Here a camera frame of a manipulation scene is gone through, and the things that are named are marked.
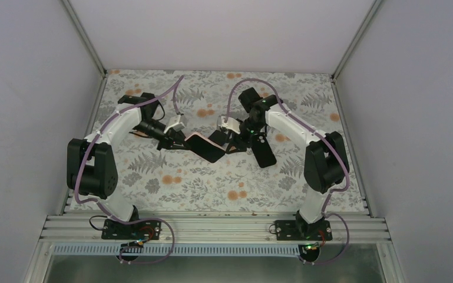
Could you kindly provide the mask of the black phone case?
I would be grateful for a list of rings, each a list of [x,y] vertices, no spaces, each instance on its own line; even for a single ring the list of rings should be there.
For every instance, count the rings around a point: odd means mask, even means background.
[[[264,133],[252,135],[250,141],[252,152],[260,168],[274,166],[277,163]]]

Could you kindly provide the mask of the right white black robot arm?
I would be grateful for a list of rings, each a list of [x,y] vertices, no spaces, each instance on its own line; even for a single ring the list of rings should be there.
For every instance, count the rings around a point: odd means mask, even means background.
[[[310,240],[323,230],[331,188],[349,178],[349,162],[342,135],[336,131],[315,130],[293,114],[277,95],[261,97],[254,88],[248,88],[239,95],[239,101],[248,118],[239,120],[220,116],[210,140],[225,146],[227,154],[251,149],[261,168],[276,164],[266,133],[262,131],[267,127],[278,130],[303,149],[303,176],[310,188],[304,204],[296,212],[295,231],[299,238]]]

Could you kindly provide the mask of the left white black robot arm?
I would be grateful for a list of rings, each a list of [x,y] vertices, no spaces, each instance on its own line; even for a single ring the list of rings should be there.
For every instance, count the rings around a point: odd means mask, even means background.
[[[158,149],[188,149],[182,130],[187,122],[177,113],[167,124],[154,119],[159,99],[151,93],[124,95],[102,126],[83,139],[72,139],[67,146],[67,186],[79,204],[97,205],[107,218],[117,223],[125,238],[136,237],[140,222],[135,206],[117,191],[118,170],[114,152],[132,130],[158,141]]]

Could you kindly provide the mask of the black phone with pink edge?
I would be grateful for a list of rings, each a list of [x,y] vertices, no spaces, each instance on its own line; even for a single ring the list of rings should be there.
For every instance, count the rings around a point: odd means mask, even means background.
[[[217,162],[226,154],[224,148],[200,133],[192,133],[184,141],[189,150],[209,163]]]

